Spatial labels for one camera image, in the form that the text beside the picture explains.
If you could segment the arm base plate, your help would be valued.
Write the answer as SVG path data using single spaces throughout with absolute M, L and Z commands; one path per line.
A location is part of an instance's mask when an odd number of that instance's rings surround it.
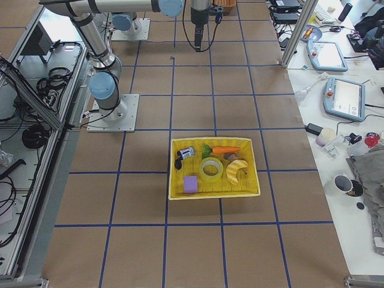
M 139 106 L 139 94 L 121 94 L 119 106 L 107 117 L 109 112 L 101 110 L 100 113 L 90 115 L 90 124 L 87 131 L 90 133 L 117 133 L 135 131 L 137 111 Z
M 149 18 L 131 19 L 127 15 L 115 15 L 112 20 L 112 41 L 146 41 L 149 36 Z

